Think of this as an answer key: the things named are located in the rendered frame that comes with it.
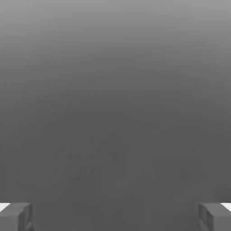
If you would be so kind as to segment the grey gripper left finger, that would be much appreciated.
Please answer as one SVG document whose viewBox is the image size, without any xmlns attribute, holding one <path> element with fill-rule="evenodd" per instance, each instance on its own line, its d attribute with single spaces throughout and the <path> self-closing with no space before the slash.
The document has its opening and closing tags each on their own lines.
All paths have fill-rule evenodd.
<svg viewBox="0 0 231 231">
<path fill-rule="evenodd" d="M 34 231 L 33 204 L 0 203 L 0 231 Z"/>
</svg>

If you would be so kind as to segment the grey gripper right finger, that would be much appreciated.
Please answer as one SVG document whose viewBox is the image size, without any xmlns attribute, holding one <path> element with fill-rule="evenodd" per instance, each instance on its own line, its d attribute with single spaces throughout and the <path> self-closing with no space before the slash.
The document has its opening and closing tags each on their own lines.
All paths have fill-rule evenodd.
<svg viewBox="0 0 231 231">
<path fill-rule="evenodd" d="M 231 203 L 199 203 L 198 231 L 231 231 Z"/>
</svg>

